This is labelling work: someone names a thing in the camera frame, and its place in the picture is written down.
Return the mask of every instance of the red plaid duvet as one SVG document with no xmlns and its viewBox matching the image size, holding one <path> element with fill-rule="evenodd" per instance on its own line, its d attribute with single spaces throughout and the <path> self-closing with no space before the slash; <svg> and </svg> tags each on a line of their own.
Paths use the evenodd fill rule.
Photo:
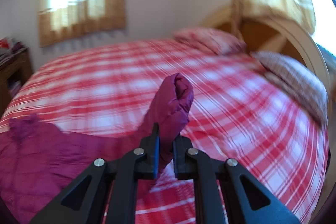
<svg viewBox="0 0 336 224">
<path fill-rule="evenodd" d="M 174 40 L 137 41 L 58 58 L 39 69 L 0 121 L 38 113 L 61 130 L 130 134 L 163 79 L 176 72 L 194 87 L 182 134 L 210 157 L 234 157 L 307 223 L 325 177 L 328 139 L 294 100 L 259 75 L 246 54 L 207 55 Z M 195 222 L 192 181 L 177 181 L 172 163 L 137 202 L 136 223 Z"/>
</svg>

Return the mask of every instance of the bedside table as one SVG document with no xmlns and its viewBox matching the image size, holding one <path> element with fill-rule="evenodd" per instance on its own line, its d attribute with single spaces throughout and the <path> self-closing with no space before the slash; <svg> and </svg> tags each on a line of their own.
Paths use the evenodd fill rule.
<svg viewBox="0 0 336 224">
<path fill-rule="evenodd" d="M 0 117 L 12 100 L 7 81 L 11 77 L 15 77 L 21 82 L 21 85 L 24 85 L 32 74 L 33 70 L 27 48 L 19 50 L 0 65 Z"/>
</svg>

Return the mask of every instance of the pink pillow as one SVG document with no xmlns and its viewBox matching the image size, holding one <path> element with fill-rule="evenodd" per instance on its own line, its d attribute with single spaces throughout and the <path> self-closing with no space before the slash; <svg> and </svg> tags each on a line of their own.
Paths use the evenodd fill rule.
<svg viewBox="0 0 336 224">
<path fill-rule="evenodd" d="M 297 60 L 280 53 L 259 51 L 251 55 L 273 74 L 265 77 L 295 98 L 322 125 L 328 123 L 328 94 L 323 83 Z"/>
<path fill-rule="evenodd" d="M 174 32 L 174 39 L 205 53 L 217 55 L 245 52 L 246 44 L 234 35 L 212 28 L 193 27 Z"/>
</svg>

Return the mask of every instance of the purple cloth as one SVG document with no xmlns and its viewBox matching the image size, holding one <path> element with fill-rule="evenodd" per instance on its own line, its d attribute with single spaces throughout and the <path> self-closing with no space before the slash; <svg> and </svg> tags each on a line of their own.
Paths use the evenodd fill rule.
<svg viewBox="0 0 336 224">
<path fill-rule="evenodd" d="M 27 224 L 71 180 L 96 158 L 114 160 L 138 147 L 160 129 L 159 174 L 172 160 L 172 142 L 189 122 L 193 89 L 180 74 L 164 79 L 138 130 L 131 136 L 103 138 L 62 133 L 36 115 L 10 121 L 10 131 L 0 134 L 0 196 L 21 223 Z M 138 197 L 155 181 L 139 181 Z M 0 219 L 6 212 L 0 211 Z"/>
</svg>

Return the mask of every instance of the purple fabric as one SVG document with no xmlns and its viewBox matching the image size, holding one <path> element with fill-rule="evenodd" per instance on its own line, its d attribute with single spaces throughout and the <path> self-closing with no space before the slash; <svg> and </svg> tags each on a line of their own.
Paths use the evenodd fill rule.
<svg viewBox="0 0 336 224">
<path fill-rule="evenodd" d="M 193 98 L 192 86 L 182 75 L 165 78 L 138 130 L 118 138 L 63 134 L 36 115 L 11 120 L 10 131 L 0 134 L 1 198 L 14 217 L 27 224 L 94 159 L 120 158 L 151 134 L 155 122 L 160 129 L 161 174 L 172 160 L 173 140 L 189 122 Z M 140 181 L 138 197 L 154 183 Z M 0 219 L 5 213 L 0 211 Z"/>
</svg>

